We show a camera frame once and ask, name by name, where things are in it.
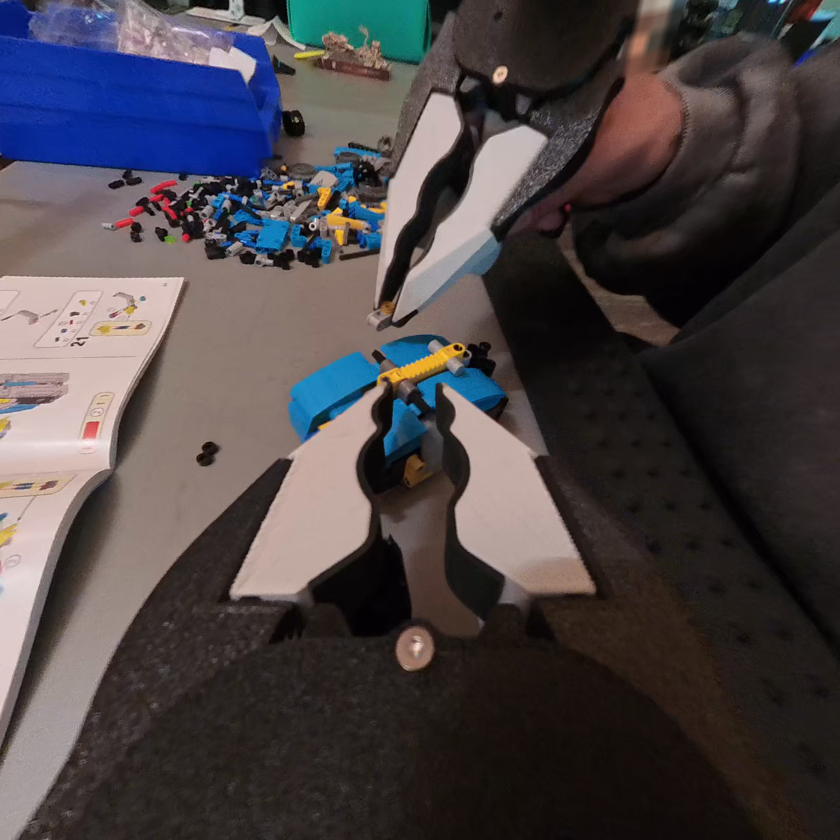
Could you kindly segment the crumpled clear plastic bag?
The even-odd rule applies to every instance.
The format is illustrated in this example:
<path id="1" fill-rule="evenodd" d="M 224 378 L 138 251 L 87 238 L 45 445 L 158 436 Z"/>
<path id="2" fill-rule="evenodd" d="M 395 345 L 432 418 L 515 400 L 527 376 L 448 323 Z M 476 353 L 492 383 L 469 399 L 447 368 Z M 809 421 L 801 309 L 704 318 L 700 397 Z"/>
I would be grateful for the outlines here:
<path id="1" fill-rule="evenodd" d="M 39 2 L 28 24 L 33 39 L 236 70 L 245 82 L 257 61 L 235 46 L 231 33 L 185 22 L 145 2 Z"/>

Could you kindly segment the blue storage bin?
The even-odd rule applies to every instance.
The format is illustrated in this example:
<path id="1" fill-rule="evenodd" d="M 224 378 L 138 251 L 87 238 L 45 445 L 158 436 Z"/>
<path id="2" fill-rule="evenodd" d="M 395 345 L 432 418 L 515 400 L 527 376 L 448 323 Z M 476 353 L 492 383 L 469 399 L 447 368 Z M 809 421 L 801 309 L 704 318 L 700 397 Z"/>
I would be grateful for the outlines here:
<path id="1" fill-rule="evenodd" d="M 1 152 L 14 161 L 143 172 L 257 176 L 281 129 L 265 42 L 234 34 L 255 60 L 238 70 L 30 38 L 32 13 L 2 2 Z"/>

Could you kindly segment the grey desk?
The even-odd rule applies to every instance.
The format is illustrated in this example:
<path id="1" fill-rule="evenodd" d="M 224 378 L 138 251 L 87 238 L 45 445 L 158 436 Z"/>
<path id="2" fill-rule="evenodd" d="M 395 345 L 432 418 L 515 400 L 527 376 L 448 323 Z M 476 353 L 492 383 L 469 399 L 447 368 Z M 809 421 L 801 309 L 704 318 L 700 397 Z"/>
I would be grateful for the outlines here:
<path id="1" fill-rule="evenodd" d="M 290 388 L 368 354 L 376 258 L 313 269 L 209 261 L 200 243 L 140 245 L 121 218 L 170 173 L 112 191 L 115 171 L 21 162 L 2 169 L 2 275 L 183 277 L 181 304 L 122 415 L 117 467 L 77 514 L 56 564 L 2 750 L 2 838 L 16 838 L 77 738 L 103 670 L 172 563 L 298 445 Z M 195 458 L 220 446 L 213 465 Z"/>

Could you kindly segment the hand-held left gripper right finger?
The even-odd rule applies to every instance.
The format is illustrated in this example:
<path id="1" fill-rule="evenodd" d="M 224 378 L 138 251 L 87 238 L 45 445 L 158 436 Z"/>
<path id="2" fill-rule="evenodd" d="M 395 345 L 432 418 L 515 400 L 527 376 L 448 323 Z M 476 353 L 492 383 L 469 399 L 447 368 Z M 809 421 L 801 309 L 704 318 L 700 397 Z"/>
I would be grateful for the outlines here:
<path id="1" fill-rule="evenodd" d="M 592 598 L 587 569 L 538 455 L 449 385 L 436 390 L 449 589 L 480 622 L 498 606 L 526 613 L 543 598 Z"/>

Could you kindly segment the pile of small brick parts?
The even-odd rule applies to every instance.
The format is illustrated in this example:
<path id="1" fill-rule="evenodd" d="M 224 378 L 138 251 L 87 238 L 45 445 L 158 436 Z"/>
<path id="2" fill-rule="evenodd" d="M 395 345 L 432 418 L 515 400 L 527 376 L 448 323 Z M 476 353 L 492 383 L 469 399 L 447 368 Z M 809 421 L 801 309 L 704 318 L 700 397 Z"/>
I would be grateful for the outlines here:
<path id="1" fill-rule="evenodd" d="M 290 164 L 278 155 L 255 177 L 183 172 L 150 186 L 101 228 L 136 245 L 197 242 L 208 260 L 280 270 L 377 256 L 393 151 L 385 135 L 375 145 L 336 147 L 328 164 Z"/>

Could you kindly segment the brown model on base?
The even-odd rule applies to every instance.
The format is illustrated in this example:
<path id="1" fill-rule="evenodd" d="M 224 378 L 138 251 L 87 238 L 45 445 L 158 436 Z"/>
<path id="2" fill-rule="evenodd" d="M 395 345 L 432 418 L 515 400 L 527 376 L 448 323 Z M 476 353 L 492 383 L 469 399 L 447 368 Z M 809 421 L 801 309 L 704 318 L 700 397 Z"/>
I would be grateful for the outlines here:
<path id="1" fill-rule="evenodd" d="M 339 74 L 389 81 L 392 78 L 391 64 L 384 58 L 382 45 L 371 40 L 370 30 L 360 26 L 364 37 L 361 46 L 354 47 L 346 35 L 329 31 L 322 36 L 322 53 L 314 60 L 314 66 Z"/>

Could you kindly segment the open instruction booklet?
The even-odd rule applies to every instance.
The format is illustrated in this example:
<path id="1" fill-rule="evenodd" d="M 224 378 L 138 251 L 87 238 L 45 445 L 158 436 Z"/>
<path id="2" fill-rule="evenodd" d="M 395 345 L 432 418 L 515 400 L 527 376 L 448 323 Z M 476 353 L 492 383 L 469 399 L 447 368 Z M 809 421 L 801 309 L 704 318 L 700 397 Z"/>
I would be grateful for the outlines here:
<path id="1" fill-rule="evenodd" d="M 1 281 L 1 739 L 70 525 L 116 463 L 123 410 L 181 277 Z"/>

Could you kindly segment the blue brick toy car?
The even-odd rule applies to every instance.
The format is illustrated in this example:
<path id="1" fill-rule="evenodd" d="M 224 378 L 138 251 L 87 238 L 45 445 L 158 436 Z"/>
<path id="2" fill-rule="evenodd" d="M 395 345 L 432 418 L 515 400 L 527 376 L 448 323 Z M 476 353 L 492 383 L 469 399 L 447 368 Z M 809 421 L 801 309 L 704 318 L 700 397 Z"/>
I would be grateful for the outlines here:
<path id="1" fill-rule="evenodd" d="M 436 393 L 446 385 L 490 418 L 498 420 L 508 396 L 494 380 L 496 362 L 488 342 L 450 342 L 419 333 L 384 343 L 370 359 L 355 352 L 332 362 L 290 390 L 289 415 L 307 441 L 357 403 L 384 377 L 395 396 L 392 425 L 384 439 L 382 490 L 416 487 L 440 469 L 443 440 L 436 426 Z"/>

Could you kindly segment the dark dotted cloth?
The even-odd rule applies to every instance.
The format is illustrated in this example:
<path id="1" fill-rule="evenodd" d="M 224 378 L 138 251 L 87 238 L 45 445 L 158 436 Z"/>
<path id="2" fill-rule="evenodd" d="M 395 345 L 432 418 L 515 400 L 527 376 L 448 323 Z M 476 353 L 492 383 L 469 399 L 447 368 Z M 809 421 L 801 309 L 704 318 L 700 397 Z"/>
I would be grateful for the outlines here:
<path id="1" fill-rule="evenodd" d="M 761 838 L 838 838 L 838 662 L 550 239 L 484 279 L 595 573 L 597 605 L 541 609 L 625 678 L 720 774 Z"/>

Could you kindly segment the person's right forearm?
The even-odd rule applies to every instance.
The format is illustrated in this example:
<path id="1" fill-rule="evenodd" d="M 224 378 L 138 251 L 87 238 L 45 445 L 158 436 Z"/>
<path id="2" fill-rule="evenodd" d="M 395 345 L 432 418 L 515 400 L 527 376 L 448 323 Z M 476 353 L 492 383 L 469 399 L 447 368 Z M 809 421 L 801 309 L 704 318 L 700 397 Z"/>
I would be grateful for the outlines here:
<path id="1" fill-rule="evenodd" d="M 683 326 L 838 185 L 839 46 L 796 64 L 776 40 L 711 41 L 661 74 L 681 106 L 651 186 L 573 216 L 585 274 Z"/>

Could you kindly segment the person's right hand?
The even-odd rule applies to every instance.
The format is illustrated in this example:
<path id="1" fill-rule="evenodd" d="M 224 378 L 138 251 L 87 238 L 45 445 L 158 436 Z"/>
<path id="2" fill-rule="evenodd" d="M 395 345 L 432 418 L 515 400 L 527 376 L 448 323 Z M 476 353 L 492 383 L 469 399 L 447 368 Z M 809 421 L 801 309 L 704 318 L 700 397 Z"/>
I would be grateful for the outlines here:
<path id="1" fill-rule="evenodd" d="M 663 75 L 645 72 L 627 77 L 605 111 L 580 170 L 527 210 L 511 234 L 561 231 L 568 209 L 601 209 L 646 190 L 676 156 L 682 114 L 681 98 Z"/>

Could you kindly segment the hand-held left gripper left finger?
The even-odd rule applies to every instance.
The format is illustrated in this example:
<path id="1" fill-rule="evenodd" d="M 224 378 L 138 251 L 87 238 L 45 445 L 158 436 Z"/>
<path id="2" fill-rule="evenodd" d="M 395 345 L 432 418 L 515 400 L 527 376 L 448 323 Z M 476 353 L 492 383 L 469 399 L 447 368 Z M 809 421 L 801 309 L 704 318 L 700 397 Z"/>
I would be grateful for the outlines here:
<path id="1" fill-rule="evenodd" d="M 287 473 L 229 589 L 232 602 L 313 604 L 315 589 L 372 546 L 379 526 L 364 456 L 392 421 L 376 385 L 289 456 Z"/>

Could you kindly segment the teal storage bin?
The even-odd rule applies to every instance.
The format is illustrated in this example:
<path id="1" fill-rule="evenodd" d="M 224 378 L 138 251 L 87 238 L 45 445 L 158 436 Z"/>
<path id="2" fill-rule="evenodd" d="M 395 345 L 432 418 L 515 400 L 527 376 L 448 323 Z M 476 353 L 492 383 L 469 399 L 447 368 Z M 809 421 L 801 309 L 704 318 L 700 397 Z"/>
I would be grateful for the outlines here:
<path id="1" fill-rule="evenodd" d="M 430 9 L 428 1 L 287 1 L 287 22 L 302 44 L 320 46 L 332 32 L 358 48 L 368 35 L 385 58 L 416 64 L 431 45 Z"/>

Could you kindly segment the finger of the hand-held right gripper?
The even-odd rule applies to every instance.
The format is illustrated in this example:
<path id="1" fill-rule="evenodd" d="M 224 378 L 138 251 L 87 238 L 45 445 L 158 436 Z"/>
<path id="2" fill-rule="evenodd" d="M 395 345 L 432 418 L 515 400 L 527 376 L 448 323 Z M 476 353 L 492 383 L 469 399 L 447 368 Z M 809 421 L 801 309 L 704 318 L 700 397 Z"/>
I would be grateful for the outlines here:
<path id="1" fill-rule="evenodd" d="M 384 301 L 396 302 L 408 271 L 466 190 L 474 161 L 473 140 L 457 101 L 448 94 L 432 93 L 389 182 L 374 310 Z"/>
<path id="2" fill-rule="evenodd" d="M 463 195 L 406 275 L 395 300 L 393 326 L 425 309 L 462 277 L 491 266 L 501 250 L 491 229 L 494 220 L 547 141 L 541 132 L 519 125 L 479 149 Z"/>

